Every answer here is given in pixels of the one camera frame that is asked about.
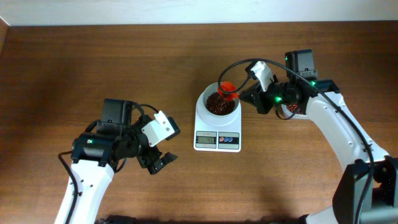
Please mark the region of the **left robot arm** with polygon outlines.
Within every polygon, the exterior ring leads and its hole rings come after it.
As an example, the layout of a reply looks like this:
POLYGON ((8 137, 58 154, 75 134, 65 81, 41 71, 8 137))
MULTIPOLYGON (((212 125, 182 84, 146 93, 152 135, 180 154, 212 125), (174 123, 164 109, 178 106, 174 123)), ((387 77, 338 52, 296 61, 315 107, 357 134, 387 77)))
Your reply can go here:
POLYGON ((144 107, 134 101, 105 99, 101 118, 73 141, 68 152, 72 163, 63 159, 64 152, 58 155, 69 180, 56 223, 94 223, 105 191, 126 159, 136 158, 151 175, 177 159, 157 147, 180 134, 176 122, 159 110, 149 116, 144 107))

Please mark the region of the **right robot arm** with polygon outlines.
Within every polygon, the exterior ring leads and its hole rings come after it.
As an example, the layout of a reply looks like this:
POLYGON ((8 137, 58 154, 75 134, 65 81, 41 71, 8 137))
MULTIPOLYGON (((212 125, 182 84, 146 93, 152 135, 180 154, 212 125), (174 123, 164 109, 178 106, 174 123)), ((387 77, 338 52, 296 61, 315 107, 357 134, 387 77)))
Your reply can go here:
POLYGON ((335 152, 343 176, 332 205, 300 217, 300 223, 397 223, 397 159, 378 146, 349 111, 332 80, 321 80, 311 50, 285 54, 289 80, 279 82, 270 60, 250 58, 248 78, 256 84, 239 95, 259 114, 296 104, 335 152))

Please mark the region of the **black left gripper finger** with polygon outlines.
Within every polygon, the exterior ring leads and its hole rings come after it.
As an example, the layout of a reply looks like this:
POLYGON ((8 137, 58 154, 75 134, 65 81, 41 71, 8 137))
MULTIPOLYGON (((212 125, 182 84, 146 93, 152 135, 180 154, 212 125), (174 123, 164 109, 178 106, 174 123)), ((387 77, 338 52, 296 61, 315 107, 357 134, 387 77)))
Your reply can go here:
POLYGON ((165 166, 162 160, 157 160, 148 167, 149 174, 157 174, 165 166))
POLYGON ((178 156, 167 152, 160 160, 162 165, 167 165, 170 164, 171 162, 175 161, 178 158, 178 156))

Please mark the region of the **orange measuring scoop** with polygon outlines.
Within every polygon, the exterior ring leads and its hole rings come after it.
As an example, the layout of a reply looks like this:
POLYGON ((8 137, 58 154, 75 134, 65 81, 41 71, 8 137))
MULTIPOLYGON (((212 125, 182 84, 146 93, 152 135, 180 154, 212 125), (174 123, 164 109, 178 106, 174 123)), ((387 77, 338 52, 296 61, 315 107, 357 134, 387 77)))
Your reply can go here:
POLYGON ((218 87, 218 93, 227 101, 232 101, 239 98, 236 87, 231 82, 222 82, 218 87))

